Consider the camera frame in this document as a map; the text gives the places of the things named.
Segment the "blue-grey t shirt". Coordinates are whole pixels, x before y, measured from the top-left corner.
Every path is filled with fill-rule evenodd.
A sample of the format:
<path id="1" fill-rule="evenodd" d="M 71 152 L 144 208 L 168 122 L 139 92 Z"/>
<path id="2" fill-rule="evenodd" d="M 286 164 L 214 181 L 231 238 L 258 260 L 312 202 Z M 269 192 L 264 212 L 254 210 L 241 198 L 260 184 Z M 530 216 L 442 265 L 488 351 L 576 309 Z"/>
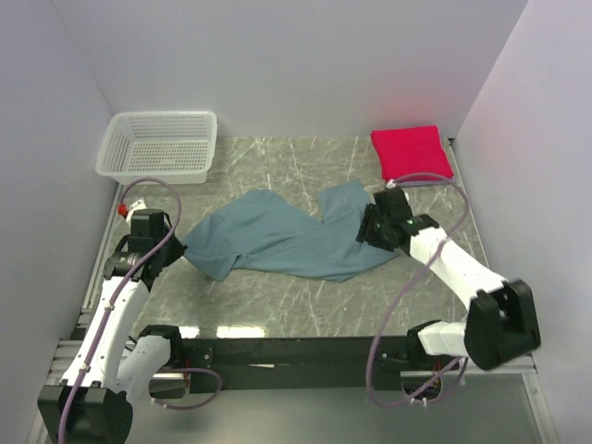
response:
<path id="1" fill-rule="evenodd" d="M 271 190 L 248 191 L 191 229 L 184 257 L 217 281 L 247 269 L 342 282 L 397 257 L 356 240 L 369 202 L 358 179 L 319 192 L 320 218 Z"/>

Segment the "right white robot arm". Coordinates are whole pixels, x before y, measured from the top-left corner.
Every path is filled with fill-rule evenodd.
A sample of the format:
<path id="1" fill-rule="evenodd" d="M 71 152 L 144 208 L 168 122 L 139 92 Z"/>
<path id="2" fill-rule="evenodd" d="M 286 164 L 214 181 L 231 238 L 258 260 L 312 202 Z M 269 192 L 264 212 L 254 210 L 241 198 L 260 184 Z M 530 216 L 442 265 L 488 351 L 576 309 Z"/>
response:
<path id="1" fill-rule="evenodd" d="M 403 354 L 426 369 L 439 356 L 470 359 L 492 370 L 541 345 L 531 288 L 509 281 L 479 263 L 427 214 L 416 215 L 401 188 L 375 193 L 364 209 L 357 240 L 389 252 L 401 251 L 436 275 L 461 301 L 461 322 L 433 320 L 411 328 Z"/>

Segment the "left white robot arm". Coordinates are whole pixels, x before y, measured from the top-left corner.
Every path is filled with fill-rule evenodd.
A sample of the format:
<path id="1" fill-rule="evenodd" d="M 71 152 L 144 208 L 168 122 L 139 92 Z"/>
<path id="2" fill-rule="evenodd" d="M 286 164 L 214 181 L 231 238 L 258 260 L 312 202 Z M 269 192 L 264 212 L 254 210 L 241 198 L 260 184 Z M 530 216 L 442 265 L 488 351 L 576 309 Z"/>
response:
<path id="1" fill-rule="evenodd" d="M 54 443 L 125 442 L 133 404 L 153 375 L 184 363 L 177 327 L 149 327 L 126 351 L 155 280 L 185 251 L 162 210 L 131 211 L 128 224 L 129 234 L 105 261 L 101 297 L 79 350 L 59 383 L 40 392 L 38 408 Z"/>

